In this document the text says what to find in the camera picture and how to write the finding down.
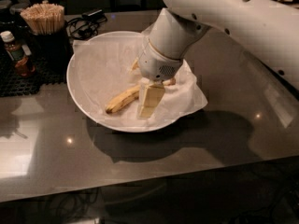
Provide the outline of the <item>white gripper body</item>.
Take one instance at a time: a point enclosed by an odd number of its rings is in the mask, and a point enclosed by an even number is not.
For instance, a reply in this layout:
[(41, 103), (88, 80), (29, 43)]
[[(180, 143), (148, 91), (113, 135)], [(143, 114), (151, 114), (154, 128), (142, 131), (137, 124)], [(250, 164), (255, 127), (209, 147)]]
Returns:
[(163, 56), (148, 39), (144, 39), (137, 63), (142, 77), (153, 81), (164, 81), (175, 76), (183, 61)]

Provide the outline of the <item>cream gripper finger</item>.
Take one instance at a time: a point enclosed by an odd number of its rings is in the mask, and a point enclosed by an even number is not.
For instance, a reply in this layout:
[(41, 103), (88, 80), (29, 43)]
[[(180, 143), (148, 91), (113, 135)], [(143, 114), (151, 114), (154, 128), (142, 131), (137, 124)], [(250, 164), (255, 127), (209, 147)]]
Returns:
[(135, 58), (133, 63), (130, 66), (129, 74), (130, 75), (137, 75), (140, 72), (138, 59)]
[(143, 83), (139, 89), (137, 115), (142, 119), (150, 118), (165, 93), (162, 83)]

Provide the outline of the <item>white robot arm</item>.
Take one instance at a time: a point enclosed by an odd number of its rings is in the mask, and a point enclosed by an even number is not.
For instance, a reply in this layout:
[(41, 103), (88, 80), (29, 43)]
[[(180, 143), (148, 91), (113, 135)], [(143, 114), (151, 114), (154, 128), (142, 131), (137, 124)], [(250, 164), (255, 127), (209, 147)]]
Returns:
[(138, 116), (150, 117), (189, 47), (216, 28), (299, 89), (299, 13), (272, 0), (163, 0), (166, 7), (143, 44), (137, 64), (149, 80), (140, 88)]

